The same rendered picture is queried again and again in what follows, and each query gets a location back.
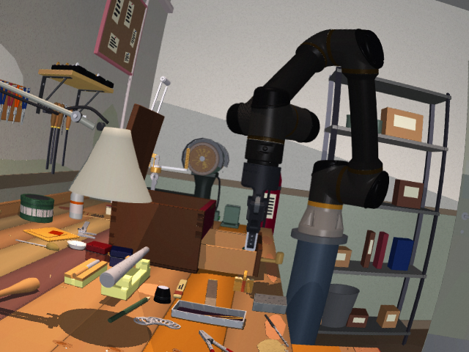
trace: red-handled pliers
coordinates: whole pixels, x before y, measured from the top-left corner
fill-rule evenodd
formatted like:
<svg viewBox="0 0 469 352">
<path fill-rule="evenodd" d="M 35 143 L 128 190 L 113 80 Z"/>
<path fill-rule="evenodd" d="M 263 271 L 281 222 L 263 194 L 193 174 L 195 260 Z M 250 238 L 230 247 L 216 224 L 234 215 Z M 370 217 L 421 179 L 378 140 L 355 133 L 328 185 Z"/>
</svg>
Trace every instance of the red-handled pliers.
<svg viewBox="0 0 469 352">
<path fill-rule="evenodd" d="M 207 344 L 210 352 L 215 352 L 215 350 L 213 350 L 213 346 L 212 345 L 215 345 L 217 346 L 218 348 L 220 348 L 222 351 L 224 352 L 233 352 L 232 350 L 229 350 L 228 348 L 220 345 L 218 342 L 216 342 L 209 334 L 207 334 L 205 331 L 203 330 L 199 330 L 199 335 L 202 337 L 202 339 L 204 339 L 205 343 Z"/>
</svg>

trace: bulletin board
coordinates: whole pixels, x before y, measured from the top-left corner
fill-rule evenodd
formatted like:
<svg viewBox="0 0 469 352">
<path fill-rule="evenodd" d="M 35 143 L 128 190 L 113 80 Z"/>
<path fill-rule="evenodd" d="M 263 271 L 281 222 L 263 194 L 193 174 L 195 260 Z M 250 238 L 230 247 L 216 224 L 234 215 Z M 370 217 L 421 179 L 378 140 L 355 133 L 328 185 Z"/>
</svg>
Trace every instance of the bulletin board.
<svg viewBox="0 0 469 352">
<path fill-rule="evenodd" d="M 146 11 L 143 0 L 107 0 L 97 35 L 95 54 L 129 76 Z"/>
</svg>

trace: desk lamp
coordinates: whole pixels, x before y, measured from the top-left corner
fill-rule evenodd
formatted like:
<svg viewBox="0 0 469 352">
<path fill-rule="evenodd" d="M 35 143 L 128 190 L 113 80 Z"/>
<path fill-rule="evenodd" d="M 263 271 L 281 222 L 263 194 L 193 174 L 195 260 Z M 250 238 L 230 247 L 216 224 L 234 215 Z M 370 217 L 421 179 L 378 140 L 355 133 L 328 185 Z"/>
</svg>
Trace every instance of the desk lamp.
<svg viewBox="0 0 469 352">
<path fill-rule="evenodd" d="M 95 199 L 150 203 L 130 130 L 104 127 L 70 191 Z"/>
</svg>

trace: shelf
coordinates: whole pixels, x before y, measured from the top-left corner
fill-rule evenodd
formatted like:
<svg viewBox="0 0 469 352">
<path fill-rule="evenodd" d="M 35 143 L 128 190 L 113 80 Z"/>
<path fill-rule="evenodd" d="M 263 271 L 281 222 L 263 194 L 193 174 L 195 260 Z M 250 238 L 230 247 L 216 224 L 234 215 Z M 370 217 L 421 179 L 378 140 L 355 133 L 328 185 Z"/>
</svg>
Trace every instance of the shelf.
<svg viewBox="0 0 469 352">
<path fill-rule="evenodd" d="M 383 263 L 381 269 L 376 269 L 372 263 L 369 264 L 369 268 L 364 268 L 357 260 L 351 260 L 348 268 L 334 268 L 334 274 L 426 278 L 426 275 L 413 265 L 409 265 L 407 271 L 391 270 L 387 263 Z"/>
<path fill-rule="evenodd" d="M 385 209 L 385 210 L 394 210 L 394 211 L 404 211 L 405 213 L 418 213 L 418 214 L 425 214 L 425 215 L 436 215 L 439 216 L 440 213 L 437 211 L 433 211 L 426 208 L 414 209 L 414 208 L 404 208 L 404 207 L 397 207 L 394 204 L 384 202 L 378 209 Z"/>
<path fill-rule="evenodd" d="M 369 317 L 366 323 L 366 328 L 326 328 L 320 326 L 319 334 L 335 334 L 335 335 L 410 335 L 406 332 L 407 327 L 400 320 L 397 321 L 397 326 L 394 329 L 383 329 L 376 322 L 376 317 Z"/>
<path fill-rule="evenodd" d="M 334 73 L 329 77 L 329 81 L 335 81 L 336 75 L 341 74 L 342 70 L 338 68 Z M 347 84 L 347 77 L 342 76 L 342 84 Z M 376 77 L 374 80 L 376 91 L 384 94 L 394 95 L 396 97 L 401 97 L 404 99 L 410 99 L 414 101 L 419 101 L 426 104 L 439 104 L 446 99 L 451 99 L 451 96 L 446 94 L 432 92 L 431 90 L 422 89 L 408 84 L 403 84 L 399 82 L 389 81 L 388 79 L 383 79 Z"/>
<path fill-rule="evenodd" d="M 101 91 L 104 93 L 114 92 L 114 89 L 72 70 L 39 70 L 39 74 L 41 76 L 51 77 L 54 81 L 58 82 L 61 82 L 64 77 L 68 77 L 69 79 L 66 80 L 64 84 L 80 90 Z"/>
<path fill-rule="evenodd" d="M 341 136 L 352 136 L 352 130 L 348 127 L 331 125 L 325 129 L 325 132 L 332 132 L 332 130 L 337 130 L 337 134 Z M 406 147 L 416 150 L 423 150 L 425 152 L 443 152 L 447 151 L 448 148 L 441 147 L 440 145 L 428 144 L 423 142 L 412 141 L 410 139 L 403 139 L 399 137 L 386 136 L 385 134 L 378 134 L 378 142 L 385 144 L 398 145 L 400 147 Z"/>
</svg>

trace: yellow block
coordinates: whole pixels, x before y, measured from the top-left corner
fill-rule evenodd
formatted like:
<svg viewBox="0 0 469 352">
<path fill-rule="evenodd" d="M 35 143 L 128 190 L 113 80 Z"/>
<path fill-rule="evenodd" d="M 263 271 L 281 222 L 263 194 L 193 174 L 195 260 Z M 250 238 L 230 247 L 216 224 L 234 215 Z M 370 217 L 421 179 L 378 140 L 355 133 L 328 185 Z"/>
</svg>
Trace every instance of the yellow block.
<svg viewBox="0 0 469 352">
<path fill-rule="evenodd" d="M 337 346 L 292 345 L 292 352 L 341 352 Z"/>
<path fill-rule="evenodd" d="M 43 227 L 42 229 L 30 229 L 24 230 L 24 232 L 30 234 L 31 236 L 40 238 L 41 240 L 51 242 L 51 241 L 63 241 L 63 240 L 73 240 L 79 238 L 77 235 L 72 234 L 56 227 Z"/>
<path fill-rule="evenodd" d="M 209 279 L 218 280 L 217 307 L 231 308 L 235 278 L 230 276 L 209 273 L 191 274 L 184 291 L 183 301 L 204 304 Z M 174 303 L 163 319 L 174 321 L 181 325 L 181 329 L 168 329 L 159 326 L 148 342 L 144 352 L 171 352 L 173 348 L 184 352 L 207 352 L 207 344 L 200 337 L 199 330 L 207 332 L 218 343 L 224 343 L 227 329 L 224 326 L 173 318 L 171 316 L 171 309 L 178 301 L 177 299 L 174 300 Z"/>
</svg>

